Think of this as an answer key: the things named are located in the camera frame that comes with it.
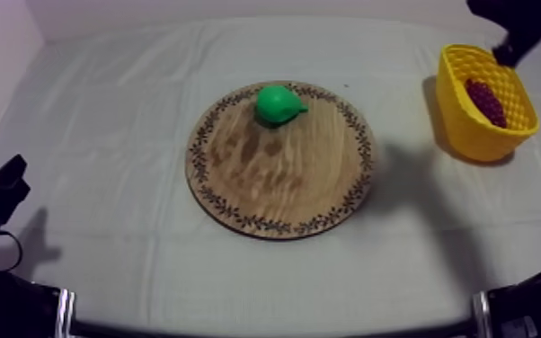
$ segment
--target red grapes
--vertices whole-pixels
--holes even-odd
[[[491,88],[484,82],[476,82],[472,79],[466,81],[466,91],[478,110],[486,116],[489,121],[501,128],[507,128],[503,107]]]

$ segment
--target white table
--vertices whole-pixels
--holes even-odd
[[[8,226],[25,246],[18,273],[74,290],[78,318],[151,330],[333,335],[463,318],[474,292],[541,271],[541,130],[511,162],[481,167],[440,151],[430,125],[440,48],[495,42],[399,22],[265,18],[47,46],[0,126],[0,165],[23,154],[32,187]],[[541,49],[519,73],[541,119]],[[183,170],[202,112],[273,79],[349,100],[382,166],[355,216],[287,243],[215,223]]]

